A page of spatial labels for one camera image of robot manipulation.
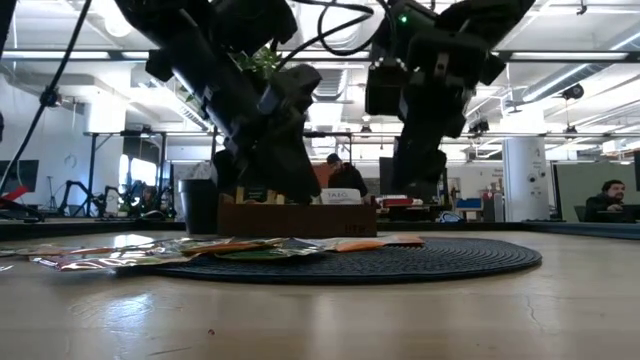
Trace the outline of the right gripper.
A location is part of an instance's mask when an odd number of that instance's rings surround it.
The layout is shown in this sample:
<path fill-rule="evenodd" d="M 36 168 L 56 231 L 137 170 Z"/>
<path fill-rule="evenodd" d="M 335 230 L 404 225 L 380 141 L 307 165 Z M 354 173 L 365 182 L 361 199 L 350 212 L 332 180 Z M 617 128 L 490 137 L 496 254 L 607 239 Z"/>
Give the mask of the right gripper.
<path fill-rule="evenodd" d="M 405 64 L 408 80 L 399 102 L 404 128 L 393 155 L 392 186 L 397 190 L 439 180 L 447 160 L 439 149 L 442 138 L 461 135 L 476 87 L 491 84 L 505 69 L 484 40 L 442 30 L 414 35 Z"/>

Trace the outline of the black background table frame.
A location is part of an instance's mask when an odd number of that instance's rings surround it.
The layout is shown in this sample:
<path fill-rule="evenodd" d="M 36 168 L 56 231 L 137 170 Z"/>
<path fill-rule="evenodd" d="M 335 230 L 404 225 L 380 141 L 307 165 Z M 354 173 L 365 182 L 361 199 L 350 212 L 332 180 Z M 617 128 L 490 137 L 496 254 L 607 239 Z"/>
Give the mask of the black background table frame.
<path fill-rule="evenodd" d="M 92 207 L 92 198 L 93 198 L 93 185 L 94 185 L 94 173 L 95 173 L 95 164 L 96 164 L 96 152 L 98 149 L 97 139 L 101 136 L 106 136 L 107 139 L 100 143 L 103 145 L 109 139 L 114 136 L 124 137 L 124 138 L 151 138 L 155 136 L 159 136 L 161 138 L 161 145 L 159 146 L 160 155 L 159 155 L 159 170 L 157 171 L 156 176 L 156 185 L 158 193 L 160 196 L 164 190 L 165 186 L 163 184 L 164 179 L 164 168 L 166 163 L 166 151 L 167 151 L 167 139 L 168 133 L 166 131 L 153 131 L 153 130 L 122 130 L 119 132 L 85 132 L 86 136 L 91 137 L 91 147 L 90 147 L 90 161 L 89 161 L 89 170 L 88 170 L 88 191 L 87 200 L 85 201 L 85 216 L 89 218 L 91 216 L 91 207 Z"/>

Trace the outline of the grey partition wall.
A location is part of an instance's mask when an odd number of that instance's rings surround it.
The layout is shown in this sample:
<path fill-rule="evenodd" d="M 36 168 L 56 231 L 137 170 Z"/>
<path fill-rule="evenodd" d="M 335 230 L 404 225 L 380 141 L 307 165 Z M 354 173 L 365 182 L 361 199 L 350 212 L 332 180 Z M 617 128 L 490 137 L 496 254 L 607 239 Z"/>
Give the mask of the grey partition wall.
<path fill-rule="evenodd" d="M 621 180 L 626 185 L 625 204 L 640 205 L 632 163 L 559 163 L 556 177 L 562 218 L 567 222 L 579 221 L 575 207 L 584 206 L 589 197 L 599 194 L 608 180 Z"/>

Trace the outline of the red and black tool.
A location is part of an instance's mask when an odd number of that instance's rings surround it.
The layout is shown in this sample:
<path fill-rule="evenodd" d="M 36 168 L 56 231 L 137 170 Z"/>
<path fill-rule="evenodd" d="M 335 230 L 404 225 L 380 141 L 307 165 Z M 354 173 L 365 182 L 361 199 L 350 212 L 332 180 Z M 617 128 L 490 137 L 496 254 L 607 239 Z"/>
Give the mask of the red and black tool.
<path fill-rule="evenodd" d="M 0 196 L 0 219 L 19 220 L 24 223 L 40 223 L 45 220 L 43 214 L 35 208 L 18 202 L 18 199 L 28 192 L 25 185 L 19 185 L 16 189 Z"/>

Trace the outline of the brown wooden tea organizer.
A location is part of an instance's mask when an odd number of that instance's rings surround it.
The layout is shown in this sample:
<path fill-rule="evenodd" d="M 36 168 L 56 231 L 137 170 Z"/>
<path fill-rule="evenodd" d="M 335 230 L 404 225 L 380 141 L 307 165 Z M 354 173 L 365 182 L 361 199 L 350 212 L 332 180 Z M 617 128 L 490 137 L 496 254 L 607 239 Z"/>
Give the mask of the brown wooden tea organizer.
<path fill-rule="evenodd" d="M 218 197 L 216 234 L 238 237 L 372 237 L 377 214 L 371 205 L 236 204 L 236 188 Z"/>

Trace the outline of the black monitor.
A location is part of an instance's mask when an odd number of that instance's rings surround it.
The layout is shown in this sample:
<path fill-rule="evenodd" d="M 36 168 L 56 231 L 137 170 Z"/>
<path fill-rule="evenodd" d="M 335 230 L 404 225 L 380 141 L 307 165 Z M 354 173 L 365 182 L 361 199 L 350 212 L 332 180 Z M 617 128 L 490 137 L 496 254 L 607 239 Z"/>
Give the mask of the black monitor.
<path fill-rule="evenodd" d="M 19 160 L 8 175 L 4 192 L 12 192 L 24 186 L 28 193 L 34 193 L 38 181 L 38 170 L 38 160 Z"/>

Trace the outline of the person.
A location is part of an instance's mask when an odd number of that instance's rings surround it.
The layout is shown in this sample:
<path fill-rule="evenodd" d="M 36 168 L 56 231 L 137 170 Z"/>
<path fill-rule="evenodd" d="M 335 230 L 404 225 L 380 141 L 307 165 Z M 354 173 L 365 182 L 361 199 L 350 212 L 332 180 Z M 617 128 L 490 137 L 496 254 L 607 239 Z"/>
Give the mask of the person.
<path fill-rule="evenodd" d="M 620 223 L 624 221 L 624 196 L 626 186 L 617 179 L 606 181 L 601 192 L 585 202 L 585 222 Z"/>
<path fill-rule="evenodd" d="M 350 162 L 344 162 L 337 153 L 331 153 L 326 158 L 326 163 L 332 170 L 329 179 L 329 188 L 356 189 L 365 204 L 371 202 L 368 188 L 360 171 Z"/>

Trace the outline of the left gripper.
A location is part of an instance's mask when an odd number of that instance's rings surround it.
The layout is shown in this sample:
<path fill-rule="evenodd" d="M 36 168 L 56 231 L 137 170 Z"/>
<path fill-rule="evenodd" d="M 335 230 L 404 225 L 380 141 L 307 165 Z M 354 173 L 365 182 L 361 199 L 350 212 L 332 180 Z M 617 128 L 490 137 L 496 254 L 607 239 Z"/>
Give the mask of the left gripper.
<path fill-rule="evenodd" d="M 170 19 L 164 26 L 164 76 L 180 80 L 225 134 L 225 192 L 258 185 L 297 203 L 320 195 L 303 142 L 320 73 L 299 64 L 264 78 L 234 59 L 297 30 L 293 19 Z"/>

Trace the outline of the round dark woven placemat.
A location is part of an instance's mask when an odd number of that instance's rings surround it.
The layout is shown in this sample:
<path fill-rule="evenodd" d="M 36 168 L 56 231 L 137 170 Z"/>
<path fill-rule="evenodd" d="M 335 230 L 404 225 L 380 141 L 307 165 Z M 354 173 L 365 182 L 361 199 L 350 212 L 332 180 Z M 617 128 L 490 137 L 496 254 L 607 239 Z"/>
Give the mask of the round dark woven placemat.
<path fill-rule="evenodd" d="M 322 252 L 276 260 L 199 256 L 188 262 L 125 267 L 120 276 L 269 285 L 375 285 L 477 278 L 535 268 L 542 255 L 528 247 L 482 238 L 423 238 L 421 246 L 391 245 L 357 252 Z"/>

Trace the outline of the green potted plant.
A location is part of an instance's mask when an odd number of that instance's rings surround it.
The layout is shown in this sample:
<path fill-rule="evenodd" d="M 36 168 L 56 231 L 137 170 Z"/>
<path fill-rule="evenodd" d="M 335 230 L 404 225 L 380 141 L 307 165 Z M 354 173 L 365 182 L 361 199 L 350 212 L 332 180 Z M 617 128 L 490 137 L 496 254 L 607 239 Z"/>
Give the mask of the green potted plant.
<path fill-rule="evenodd" d="M 262 47 L 254 55 L 232 53 L 231 59 L 241 72 L 250 80 L 254 89 L 262 91 L 266 88 L 267 78 L 280 62 L 277 53 L 278 45 Z M 184 178 L 178 183 L 184 222 L 187 232 L 193 234 L 214 234 L 217 230 L 219 191 L 211 179 L 215 173 L 213 157 L 216 155 L 217 134 L 213 136 L 210 174 L 204 178 Z"/>

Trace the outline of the white round pillar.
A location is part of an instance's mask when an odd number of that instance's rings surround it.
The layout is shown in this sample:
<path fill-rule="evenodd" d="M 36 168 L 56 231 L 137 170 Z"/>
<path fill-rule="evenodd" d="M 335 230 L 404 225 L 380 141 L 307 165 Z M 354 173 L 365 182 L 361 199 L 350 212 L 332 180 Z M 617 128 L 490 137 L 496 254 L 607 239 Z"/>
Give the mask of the white round pillar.
<path fill-rule="evenodd" d="M 549 218 L 548 173 L 542 138 L 503 142 L 505 217 L 508 222 Z"/>

